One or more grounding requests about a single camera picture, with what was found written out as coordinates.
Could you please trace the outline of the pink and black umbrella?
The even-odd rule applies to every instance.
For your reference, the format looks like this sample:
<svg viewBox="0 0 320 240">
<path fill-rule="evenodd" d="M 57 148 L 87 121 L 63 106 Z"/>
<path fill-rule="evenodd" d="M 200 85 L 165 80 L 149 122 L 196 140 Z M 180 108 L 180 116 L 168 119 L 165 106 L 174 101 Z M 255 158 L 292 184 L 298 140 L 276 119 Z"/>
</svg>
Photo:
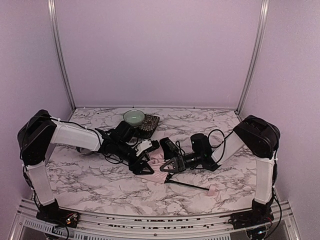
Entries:
<svg viewBox="0 0 320 240">
<path fill-rule="evenodd" d="M 172 174 L 170 174 L 169 172 L 162 171 L 160 169 L 160 167 L 165 164 L 163 150 L 155 150 L 154 152 L 152 152 L 148 164 L 154 171 L 153 174 L 146 176 L 146 179 L 148 181 L 159 184 L 176 184 L 184 187 L 203 190 L 206 192 L 206 195 L 208 197 L 214 198 L 217 202 L 221 200 L 220 191 L 214 185 L 210 185 L 209 187 L 201 187 L 189 183 L 172 180 Z"/>
</svg>

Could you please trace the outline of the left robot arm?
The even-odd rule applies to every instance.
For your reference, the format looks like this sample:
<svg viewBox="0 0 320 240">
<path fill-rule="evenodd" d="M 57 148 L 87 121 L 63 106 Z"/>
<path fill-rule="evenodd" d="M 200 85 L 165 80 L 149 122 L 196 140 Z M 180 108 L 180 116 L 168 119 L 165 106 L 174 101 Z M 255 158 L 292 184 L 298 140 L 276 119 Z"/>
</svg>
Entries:
<svg viewBox="0 0 320 240">
<path fill-rule="evenodd" d="M 75 149 L 79 154 L 99 154 L 105 159 L 117 157 L 135 175 L 152 175 L 149 153 L 158 149 L 157 140 L 145 139 L 130 144 L 137 130 L 124 120 L 109 130 L 87 128 L 72 121 L 52 117 L 41 109 L 19 130 L 19 157 L 23 176 L 33 191 L 38 208 L 37 219 L 65 228 L 76 228 L 80 213 L 59 206 L 47 174 L 47 153 L 60 157 Z"/>
</svg>

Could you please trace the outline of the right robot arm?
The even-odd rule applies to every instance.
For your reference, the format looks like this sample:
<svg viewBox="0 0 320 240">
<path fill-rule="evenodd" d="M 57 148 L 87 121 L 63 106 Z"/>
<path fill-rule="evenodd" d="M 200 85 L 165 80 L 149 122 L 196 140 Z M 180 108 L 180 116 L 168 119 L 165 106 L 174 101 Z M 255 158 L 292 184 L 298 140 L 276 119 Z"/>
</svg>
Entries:
<svg viewBox="0 0 320 240">
<path fill-rule="evenodd" d="M 201 166 L 214 172 L 242 148 L 247 148 L 256 162 L 255 194 L 251 209 L 233 213 L 229 223 L 235 230 L 270 223 L 274 220 L 271 206 L 277 200 L 274 185 L 278 174 L 280 130 L 262 118 L 249 115 L 222 137 L 219 145 L 212 146 L 209 135 L 193 134 L 190 137 L 191 153 L 185 153 L 178 143 L 167 137 L 161 139 L 164 164 L 160 171 L 176 174 Z"/>
</svg>

